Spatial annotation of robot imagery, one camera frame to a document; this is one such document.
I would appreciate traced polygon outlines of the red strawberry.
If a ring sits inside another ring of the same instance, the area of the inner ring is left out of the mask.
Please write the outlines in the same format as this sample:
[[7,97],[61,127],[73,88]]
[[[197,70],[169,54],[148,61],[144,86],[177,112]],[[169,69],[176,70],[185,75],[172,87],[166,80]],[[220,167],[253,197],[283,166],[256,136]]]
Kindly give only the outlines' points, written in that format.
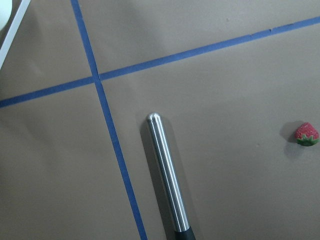
[[294,138],[297,144],[310,147],[319,142],[320,134],[311,123],[304,122],[295,131]]

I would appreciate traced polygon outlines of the white cup on rack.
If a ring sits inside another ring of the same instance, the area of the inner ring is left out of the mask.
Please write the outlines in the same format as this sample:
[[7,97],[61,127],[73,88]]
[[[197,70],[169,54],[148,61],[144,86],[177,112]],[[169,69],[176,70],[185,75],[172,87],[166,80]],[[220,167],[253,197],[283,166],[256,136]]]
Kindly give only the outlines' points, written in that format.
[[0,30],[8,23],[12,13],[12,0],[0,0]]

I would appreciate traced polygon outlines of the metal muddler tool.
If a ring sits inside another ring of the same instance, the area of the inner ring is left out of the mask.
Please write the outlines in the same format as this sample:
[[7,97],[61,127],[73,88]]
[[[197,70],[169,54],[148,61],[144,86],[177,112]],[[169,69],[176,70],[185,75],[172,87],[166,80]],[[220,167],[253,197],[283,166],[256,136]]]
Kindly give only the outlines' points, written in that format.
[[162,117],[157,112],[151,112],[146,122],[170,209],[175,239],[194,240],[196,237],[185,208]]

